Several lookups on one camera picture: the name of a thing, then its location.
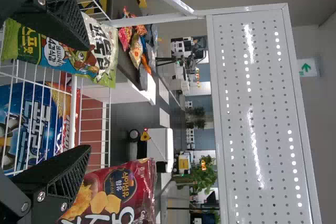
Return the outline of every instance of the wall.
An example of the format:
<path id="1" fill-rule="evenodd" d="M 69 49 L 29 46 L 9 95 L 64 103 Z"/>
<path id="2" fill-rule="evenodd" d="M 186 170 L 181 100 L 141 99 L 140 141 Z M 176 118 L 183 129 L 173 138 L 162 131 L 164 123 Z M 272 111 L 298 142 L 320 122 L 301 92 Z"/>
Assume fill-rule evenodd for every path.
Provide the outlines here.
<path id="1" fill-rule="evenodd" d="M 210 64 L 198 64 L 200 81 L 210 81 Z"/>
<path id="2" fill-rule="evenodd" d="M 336 109 L 336 14 L 321 27 L 293 28 L 297 58 L 320 57 L 321 77 L 301 78 L 302 95 L 306 112 L 310 147 L 314 165 L 322 222 L 333 222 L 333 202 L 336 197 L 334 180 L 336 157 L 334 149 Z"/>
<path id="3" fill-rule="evenodd" d="M 212 98 L 211 95 L 193 95 L 185 99 L 186 101 L 192 101 L 193 107 L 204 107 L 204 111 L 212 111 Z"/>
<path id="4" fill-rule="evenodd" d="M 186 94 L 186 99 L 189 96 L 194 95 L 209 95 L 211 94 L 211 83 L 209 81 L 200 82 L 200 87 L 197 86 L 196 82 L 193 82 L 189 88 L 189 94 Z"/>
<path id="5" fill-rule="evenodd" d="M 215 130 L 194 130 L 196 150 L 215 150 Z"/>

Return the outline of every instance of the white wall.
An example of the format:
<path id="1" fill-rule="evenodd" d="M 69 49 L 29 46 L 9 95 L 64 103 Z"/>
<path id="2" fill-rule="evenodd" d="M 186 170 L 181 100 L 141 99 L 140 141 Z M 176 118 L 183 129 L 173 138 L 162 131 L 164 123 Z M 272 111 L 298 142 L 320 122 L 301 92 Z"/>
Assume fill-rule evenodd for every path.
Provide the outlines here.
<path id="1" fill-rule="evenodd" d="M 301 78 L 318 197 L 324 223 L 334 222 L 336 147 L 336 14 L 323 26 L 293 28 L 297 58 L 321 57 L 322 77 Z"/>
<path id="2" fill-rule="evenodd" d="M 211 83 L 209 81 L 202 81 L 200 82 L 200 85 L 201 86 L 198 87 L 197 83 L 193 82 L 190 86 L 189 94 L 186 94 L 185 96 L 211 94 Z"/>

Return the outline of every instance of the potato chip bag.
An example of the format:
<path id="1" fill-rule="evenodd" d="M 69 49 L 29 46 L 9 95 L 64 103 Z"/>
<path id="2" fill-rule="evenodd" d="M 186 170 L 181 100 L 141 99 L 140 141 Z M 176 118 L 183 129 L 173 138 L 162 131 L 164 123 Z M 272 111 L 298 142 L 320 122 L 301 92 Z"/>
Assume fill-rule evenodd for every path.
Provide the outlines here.
<path id="1" fill-rule="evenodd" d="M 136 18 L 137 17 L 137 15 L 128 12 L 126 7 L 124 7 L 123 12 L 124 12 L 124 18 Z M 147 29 L 144 25 L 135 26 L 135 30 L 140 36 L 144 36 L 147 34 Z"/>
<path id="2" fill-rule="evenodd" d="M 18 59 L 115 88 L 118 30 L 99 24 L 85 13 L 82 16 L 90 41 L 89 51 L 75 50 L 9 18 L 5 22 L 1 61 Z"/>
<path id="3" fill-rule="evenodd" d="M 139 69 L 142 53 L 143 53 L 143 48 L 142 48 L 140 36 L 137 33 L 135 33 L 132 38 L 132 44 L 131 44 L 131 49 L 130 49 L 129 54 L 133 62 L 133 65 L 136 67 L 136 69 Z"/>
<path id="4" fill-rule="evenodd" d="M 152 158 L 87 173 L 75 203 L 56 224 L 154 224 Z"/>
<path id="5" fill-rule="evenodd" d="M 118 31 L 118 36 L 122 45 L 122 49 L 124 50 L 124 52 L 126 52 L 126 50 L 130 46 L 130 41 L 132 37 L 132 27 L 131 26 L 121 27 Z"/>

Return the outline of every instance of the white pole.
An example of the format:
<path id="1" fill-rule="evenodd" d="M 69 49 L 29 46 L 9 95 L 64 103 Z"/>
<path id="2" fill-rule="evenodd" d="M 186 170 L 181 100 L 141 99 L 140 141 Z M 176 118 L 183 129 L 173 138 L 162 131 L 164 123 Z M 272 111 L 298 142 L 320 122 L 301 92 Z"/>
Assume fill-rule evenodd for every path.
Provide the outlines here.
<path id="1" fill-rule="evenodd" d="M 70 132 L 69 132 L 70 146 L 69 146 L 69 149 L 74 148 L 75 146 L 76 98 L 77 98 L 77 76 L 73 74 L 71 78 L 71 110 L 70 110 Z"/>

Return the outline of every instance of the potato chip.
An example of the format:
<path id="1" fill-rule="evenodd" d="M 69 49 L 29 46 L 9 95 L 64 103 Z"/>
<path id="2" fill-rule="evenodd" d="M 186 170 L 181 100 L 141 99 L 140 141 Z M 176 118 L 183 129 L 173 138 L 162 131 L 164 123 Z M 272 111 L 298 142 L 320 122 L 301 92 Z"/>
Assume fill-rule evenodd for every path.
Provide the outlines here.
<path id="1" fill-rule="evenodd" d="M 105 207 L 105 210 L 110 214 L 115 212 L 116 214 L 120 211 L 121 199 L 119 199 L 114 194 L 109 194 L 107 196 L 108 204 Z"/>
<path id="2" fill-rule="evenodd" d="M 80 216 L 90 205 L 92 190 L 91 185 L 81 185 L 74 204 L 71 208 L 61 217 L 61 219 L 74 220 L 76 216 Z"/>
<path id="3" fill-rule="evenodd" d="M 97 193 L 91 201 L 91 211 L 93 214 L 100 214 L 108 204 L 107 195 L 104 191 Z"/>

